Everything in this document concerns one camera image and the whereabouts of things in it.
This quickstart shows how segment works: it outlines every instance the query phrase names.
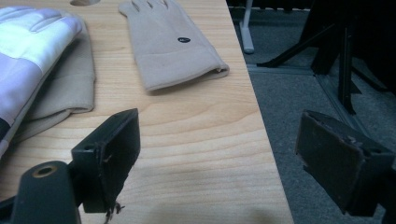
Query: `beige glove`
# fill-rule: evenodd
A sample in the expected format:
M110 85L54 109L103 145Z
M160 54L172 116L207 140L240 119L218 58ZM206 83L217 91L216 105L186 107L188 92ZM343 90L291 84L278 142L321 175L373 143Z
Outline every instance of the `beige glove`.
M146 90L228 75L229 66L176 1L127 1L119 11L128 19Z
M90 37L82 18L67 12L63 14L79 18L82 31L56 63L17 130L13 143L49 129L73 113L93 109L95 75Z

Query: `glove logo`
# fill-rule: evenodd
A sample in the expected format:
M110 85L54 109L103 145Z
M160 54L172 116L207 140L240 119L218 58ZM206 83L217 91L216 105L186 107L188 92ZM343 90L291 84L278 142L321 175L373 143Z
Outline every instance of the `glove logo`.
M178 40L178 42L181 42L181 43L189 43L191 41L187 37L179 37L177 40Z

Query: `hole in table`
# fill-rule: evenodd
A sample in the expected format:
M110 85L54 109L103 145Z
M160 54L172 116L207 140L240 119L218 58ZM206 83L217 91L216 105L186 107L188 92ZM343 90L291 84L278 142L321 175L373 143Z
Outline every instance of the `hole in table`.
M87 7L99 3L100 0L72 0L70 5L75 7Z

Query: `wooden table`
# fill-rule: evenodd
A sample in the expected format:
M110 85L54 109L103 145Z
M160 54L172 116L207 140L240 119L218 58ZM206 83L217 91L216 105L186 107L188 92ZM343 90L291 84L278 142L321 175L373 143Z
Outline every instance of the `wooden table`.
M11 148L0 161L0 199L45 161L71 161L70 149L110 115L138 108L142 149L112 223L292 223L233 23L223 0L178 0L231 68L225 78L146 92L119 1L3 0L0 7L57 7L77 13L92 40L95 109L73 115ZM103 223L104 214L84 214Z

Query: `glove cuff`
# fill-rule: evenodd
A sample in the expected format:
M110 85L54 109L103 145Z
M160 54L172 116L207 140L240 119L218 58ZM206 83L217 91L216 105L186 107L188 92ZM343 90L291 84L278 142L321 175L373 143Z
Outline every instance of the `glove cuff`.
M147 91L190 80L207 80L228 75L229 66L212 48L195 47L164 54L136 56Z

